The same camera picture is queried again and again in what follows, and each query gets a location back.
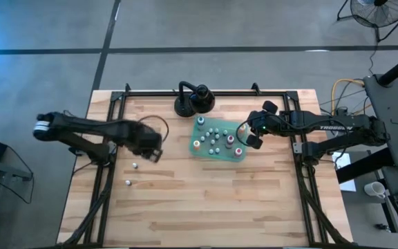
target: wooden tabletop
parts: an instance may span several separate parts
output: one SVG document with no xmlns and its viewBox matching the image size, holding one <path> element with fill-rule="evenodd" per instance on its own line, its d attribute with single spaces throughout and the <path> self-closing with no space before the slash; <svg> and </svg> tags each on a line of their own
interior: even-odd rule
<svg viewBox="0 0 398 249">
<path fill-rule="evenodd" d="M 110 95 L 111 91 L 95 91 L 87 118 L 105 120 Z M 298 96 L 302 110 L 320 113 L 315 90 L 298 90 Z M 280 97 L 217 97 L 214 109 L 204 116 L 242 122 L 250 111 L 260 111 L 265 100 L 283 110 Z M 264 136 L 262 148 L 249 148 L 240 163 L 194 158 L 189 152 L 193 119 L 177 116 L 173 102 L 174 97 L 126 99 L 124 118 L 157 114 L 167 120 L 170 133 L 156 164 L 119 149 L 104 246 L 307 246 L 290 139 Z M 145 122 L 162 134 L 167 132 L 160 120 Z M 95 142 L 102 139 L 84 137 Z M 307 137 L 327 139 L 325 132 Z M 86 163 L 85 157 L 77 159 L 75 169 Z M 139 168 L 133 169 L 133 163 Z M 96 167 L 89 166 L 74 175 L 58 242 L 69 238 L 87 214 L 95 172 Z M 132 186 L 126 186 L 125 180 Z M 316 166 L 316 181 L 323 211 L 351 241 L 332 163 Z M 312 220 L 319 238 L 314 213 Z M 96 219 L 93 240 L 98 224 Z"/>
</svg>

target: fan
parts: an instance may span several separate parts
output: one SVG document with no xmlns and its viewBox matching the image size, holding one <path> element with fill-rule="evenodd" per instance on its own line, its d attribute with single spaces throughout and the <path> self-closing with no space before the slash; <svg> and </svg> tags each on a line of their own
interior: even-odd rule
<svg viewBox="0 0 398 249">
<path fill-rule="evenodd" d="M 351 3 L 351 15 L 340 17 L 348 1 Z M 398 0 L 346 0 L 337 13 L 337 21 L 351 17 L 363 26 L 374 28 L 377 42 L 381 42 L 398 27 L 397 23 L 385 37 L 380 38 L 379 28 L 398 22 Z"/>
</svg>

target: concrete floor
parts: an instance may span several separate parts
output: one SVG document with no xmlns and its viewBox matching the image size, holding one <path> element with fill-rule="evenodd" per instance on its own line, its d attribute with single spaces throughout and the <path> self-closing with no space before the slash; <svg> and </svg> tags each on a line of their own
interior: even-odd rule
<svg viewBox="0 0 398 249">
<path fill-rule="evenodd" d="M 0 49 L 101 48 L 114 0 L 0 0 Z M 122 0 L 111 48 L 174 46 L 369 46 L 373 30 L 336 22 L 342 0 Z M 398 45 L 398 29 L 381 43 Z M 182 53 L 109 55 L 101 89 L 173 89 L 180 80 L 212 89 L 316 89 L 330 99 L 339 78 L 369 75 L 372 51 Z M 35 172 L 32 204 L 6 194 L 0 248 L 55 243 L 75 157 L 57 142 L 32 136 L 38 113 L 70 110 L 84 116 L 100 55 L 0 55 L 0 141 L 14 147 Z M 375 73 L 398 62 L 398 50 L 378 51 Z M 346 93 L 358 91 L 352 85 Z M 342 100 L 359 110 L 365 93 Z M 28 193 L 28 184 L 19 187 Z M 354 240 L 398 245 L 398 234 L 371 231 L 383 212 L 345 203 Z M 368 236 L 373 232 L 372 240 Z"/>
</svg>

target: white mug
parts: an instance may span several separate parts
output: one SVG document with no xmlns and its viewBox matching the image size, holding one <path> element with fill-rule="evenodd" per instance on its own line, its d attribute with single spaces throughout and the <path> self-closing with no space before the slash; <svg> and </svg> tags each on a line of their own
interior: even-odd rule
<svg viewBox="0 0 398 249">
<path fill-rule="evenodd" d="M 368 183 L 365 185 L 364 190 L 369 196 L 377 196 L 381 199 L 385 198 L 385 186 L 379 182 Z"/>
</svg>

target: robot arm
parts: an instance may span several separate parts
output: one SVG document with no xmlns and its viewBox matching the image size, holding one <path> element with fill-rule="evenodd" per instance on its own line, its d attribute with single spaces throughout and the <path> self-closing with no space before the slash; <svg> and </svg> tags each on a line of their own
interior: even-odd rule
<svg viewBox="0 0 398 249">
<path fill-rule="evenodd" d="M 132 120 L 102 122 L 67 116 L 58 112 L 39 114 L 33 136 L 41 141 L 60 141 L 87 153 L 97 164 L 112 160 L 106 143 L 92 143 L 76 133 L 104 136 L 117 146 L 127 147 L 133 154 L 158 162 L 162 155 L 162 136 L 151 127 Z"/>
<path fill-rule="evenodd" d="M 380 146 L 389 140 L 385 125 L 375 117 L 366 115 L 320 116 L 309 111 L 280 111 L 266 101 L 263 111 L 252 111 L 247 119 L 251 131 L 247 144 L 254 149 L 262 146 L 261 136 L 273 134 L 277 136 L 296 136 L 312 131 L 343 131 L 345 135 L 337 136 L 323 142 L 304 142 L 293 145 L 293 150 L 301 154 L 301 160 L 308 165 L 317 165 L 326 153 L 345 149 L 355 145 Z"/>
</svg>

